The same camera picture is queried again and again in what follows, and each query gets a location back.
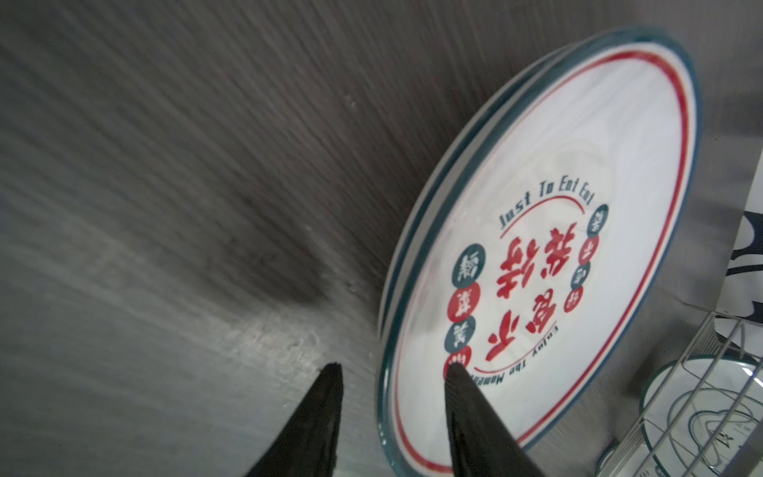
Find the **wire dish rack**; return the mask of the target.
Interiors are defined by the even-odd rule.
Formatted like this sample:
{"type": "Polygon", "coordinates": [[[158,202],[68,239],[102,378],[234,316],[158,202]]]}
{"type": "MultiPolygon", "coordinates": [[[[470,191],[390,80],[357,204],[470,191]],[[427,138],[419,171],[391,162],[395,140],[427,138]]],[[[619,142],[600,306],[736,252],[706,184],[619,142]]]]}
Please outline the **wire dish rack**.
{"type": "Polygon", "coordinates": [[[599,476],[759,476],[762,322],[711,313],[643,387],[639,415],[599,476]]]}

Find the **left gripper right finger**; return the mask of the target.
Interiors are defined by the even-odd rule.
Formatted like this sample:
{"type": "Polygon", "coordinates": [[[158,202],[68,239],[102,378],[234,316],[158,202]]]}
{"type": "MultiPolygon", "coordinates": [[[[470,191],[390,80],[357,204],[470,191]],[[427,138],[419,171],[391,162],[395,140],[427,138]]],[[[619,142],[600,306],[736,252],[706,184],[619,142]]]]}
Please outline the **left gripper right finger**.
{"type": "Polygon", "coordinates": [[[444,395],[455,476],[542,475],[462,364],[454,363],[448,367],[444,395]]]}

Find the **white plate green red rim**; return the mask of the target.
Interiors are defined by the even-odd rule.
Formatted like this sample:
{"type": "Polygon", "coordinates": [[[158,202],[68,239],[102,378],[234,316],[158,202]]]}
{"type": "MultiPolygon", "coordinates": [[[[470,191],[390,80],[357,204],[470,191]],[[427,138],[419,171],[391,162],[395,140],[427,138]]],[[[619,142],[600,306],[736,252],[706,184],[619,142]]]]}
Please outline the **white plate green red rim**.
{"type": "Polygon", "coordinates": [[[571,48],[572,45],[568,45],[556,49],[552,53],[536,60],[532,65],[526,67],[526,69],[523,69],[520,73],[512,77],[508,83],[502,85],[502,87],[500,87],[500,89],[498,89],[498,91],[496,91],[496,93],[494,93],[494,95],[492,95],[492,97],[490,97],[490,99],[488,99],[488,101],[486,101],[486,103],[484,103],[484,105],[482,105],[482,107],[480,107],[480,109],[471,117],[469,122],[459,132],[437,163],[407,218],[407,222],[403,227],[403,231],[401,232],[401,236],[395,247],[395,252],[391,258],[391,263],[389,264],[389,270],[387,271],[387,277],[385,278],[385,284],[383,285],[383,292],[381,293],[378,314],[377,336],[379,339],[382,339],[383,332],[385,331],[385,322],[387,322],[387,314],[389,314],[389,308],[391,308],[393,292],[395,291],[397,281],[401,276],[401,269],[405,263],[407,251],[411,247],[416,231],[420,222],[423,220],[423,215],[427,212],[429,204],[434,199],[440,184],[447,177],[455,162],[473,142],[476,135],[483,129],[488,120],[510,97],[512,97],[512,95],[514,95],[514,93],[516,93],[516,90],[519,87],[522,87],[522,85],[524,85],[533,75],[536,75],[543,65],[563,56],[571,48]]]}

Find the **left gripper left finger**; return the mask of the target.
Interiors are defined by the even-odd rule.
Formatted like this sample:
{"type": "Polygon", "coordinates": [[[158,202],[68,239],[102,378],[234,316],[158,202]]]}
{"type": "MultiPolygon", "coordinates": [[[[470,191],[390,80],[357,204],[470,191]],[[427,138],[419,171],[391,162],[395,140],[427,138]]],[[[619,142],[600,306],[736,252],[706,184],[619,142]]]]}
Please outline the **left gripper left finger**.
{"type": "Polygon", "coordinates": [[[332,476],[337,462],[343,371],[326,365],[248,476],[332,476]]]}

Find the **white plate red characters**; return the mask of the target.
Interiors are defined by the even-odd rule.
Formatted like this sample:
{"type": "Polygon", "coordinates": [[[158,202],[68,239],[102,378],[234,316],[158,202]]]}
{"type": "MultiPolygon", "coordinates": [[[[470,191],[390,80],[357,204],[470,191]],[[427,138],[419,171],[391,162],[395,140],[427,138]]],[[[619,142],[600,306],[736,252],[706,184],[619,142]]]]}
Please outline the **white plate red characters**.
{"type": "Polygon", "coordinates": [[[656,280],[700,126],[687,50],[650,27],[573,44],[488,120],[423,215],[387,314],[376,405],[395,474],[452,474],[451,364],[521,447],[569,411],[656,280]]]}

